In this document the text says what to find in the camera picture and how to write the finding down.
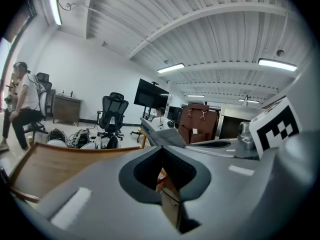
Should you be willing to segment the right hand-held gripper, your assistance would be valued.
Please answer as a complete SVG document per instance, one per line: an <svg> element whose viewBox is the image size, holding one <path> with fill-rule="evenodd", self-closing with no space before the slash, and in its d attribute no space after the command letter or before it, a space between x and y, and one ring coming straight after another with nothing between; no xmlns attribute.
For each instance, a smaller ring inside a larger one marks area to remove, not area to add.
<svg viewBox="0 0 320 240"><path fill-rule="evenodd" d="M271 148L278 148L289 137L299 134L303 127L288 98L276 101L271 107L253 118L250 122L241 122L237 140L246 150L256 150L259 158ZM190 143L184 148L210 156L235 157L236 150L203 146L230 146L225 139Z"/></svg>

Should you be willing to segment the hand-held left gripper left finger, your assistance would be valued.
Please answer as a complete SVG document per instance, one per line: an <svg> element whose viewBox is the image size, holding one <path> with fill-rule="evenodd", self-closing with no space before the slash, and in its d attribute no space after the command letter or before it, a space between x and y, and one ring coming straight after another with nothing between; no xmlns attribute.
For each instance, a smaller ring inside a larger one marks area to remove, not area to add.
<svg viewBox="0 0 320 240"><path fill-rule="evenodd" d="M157 152L139 149L95 162L51 190L37 206L50 223L71 237L82 240L176 240L180 232L168 220L160 204L142 203L132 198L120 180L135 195L146 197L154 190L139 184L132 170L121 169L133 160Z"/></svg>

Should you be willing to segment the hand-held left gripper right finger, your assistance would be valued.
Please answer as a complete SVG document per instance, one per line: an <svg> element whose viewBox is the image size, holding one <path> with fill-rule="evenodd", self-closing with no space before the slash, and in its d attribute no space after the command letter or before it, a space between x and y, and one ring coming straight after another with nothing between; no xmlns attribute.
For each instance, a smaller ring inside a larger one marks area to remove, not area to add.
<svg viewBox="0 0 320 240"><path fill-rule="evenodd" d="M198 199L187 201L190 231L165 230L165 240L272 240L300 232L299 219L313 190L313 136L301 133L269 149L242 186L222 178L222 192L211 183Z"/></svg>

